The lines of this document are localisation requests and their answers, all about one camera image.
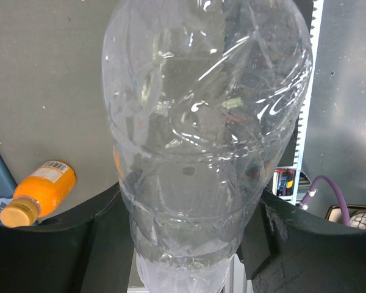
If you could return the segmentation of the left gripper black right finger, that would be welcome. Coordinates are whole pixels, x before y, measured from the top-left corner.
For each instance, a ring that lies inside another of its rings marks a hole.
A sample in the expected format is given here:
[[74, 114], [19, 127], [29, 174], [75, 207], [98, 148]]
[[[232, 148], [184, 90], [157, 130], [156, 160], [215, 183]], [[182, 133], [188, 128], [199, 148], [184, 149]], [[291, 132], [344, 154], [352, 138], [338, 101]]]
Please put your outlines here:
[[263, 191], [238, 256], [254, 292], [366, 292], [366, 230]]

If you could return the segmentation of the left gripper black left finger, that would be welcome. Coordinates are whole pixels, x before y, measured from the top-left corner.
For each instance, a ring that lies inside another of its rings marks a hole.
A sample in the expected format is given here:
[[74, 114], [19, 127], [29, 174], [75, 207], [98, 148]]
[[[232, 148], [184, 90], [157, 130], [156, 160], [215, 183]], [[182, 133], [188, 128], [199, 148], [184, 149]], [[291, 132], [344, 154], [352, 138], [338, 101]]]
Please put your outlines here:
[[115, 184], [37, 226], [0, 226], [0, 292], [126, 292], [133, 254]]

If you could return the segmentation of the orange juice bottle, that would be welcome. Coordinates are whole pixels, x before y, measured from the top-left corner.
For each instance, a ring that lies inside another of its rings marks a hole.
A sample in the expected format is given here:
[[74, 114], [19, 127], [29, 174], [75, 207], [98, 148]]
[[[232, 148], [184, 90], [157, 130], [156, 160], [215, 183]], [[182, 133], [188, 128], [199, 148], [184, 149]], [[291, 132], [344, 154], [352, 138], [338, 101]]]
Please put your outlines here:
[[48, 161], [18, 185], [12, 201], [22, 199], [36, 204], [40, 219], [54, 212], [75, 185], [73, 168], [62, 161]]

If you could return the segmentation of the orange bottle cap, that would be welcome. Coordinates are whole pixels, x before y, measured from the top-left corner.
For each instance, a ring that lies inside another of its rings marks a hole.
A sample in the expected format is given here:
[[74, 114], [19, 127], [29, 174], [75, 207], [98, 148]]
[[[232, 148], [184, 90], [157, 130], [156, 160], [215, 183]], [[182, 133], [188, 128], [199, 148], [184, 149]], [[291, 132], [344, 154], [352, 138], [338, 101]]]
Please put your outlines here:
[[30, 226], [39, 216], [37, 205], [26, 200], [14, 200], [1, 211], [1, 222], [9, 228]]

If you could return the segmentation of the clear bottle orange base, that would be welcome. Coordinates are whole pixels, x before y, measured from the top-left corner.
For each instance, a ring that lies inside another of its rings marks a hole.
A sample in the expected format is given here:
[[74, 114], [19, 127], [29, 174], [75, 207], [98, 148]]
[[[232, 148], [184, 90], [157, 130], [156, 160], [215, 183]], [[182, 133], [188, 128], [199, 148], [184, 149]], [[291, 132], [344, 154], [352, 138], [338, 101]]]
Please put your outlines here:
[[220, 292], [312, 72], [294, 1], [120, 1], [102, 86], [149, 292]]

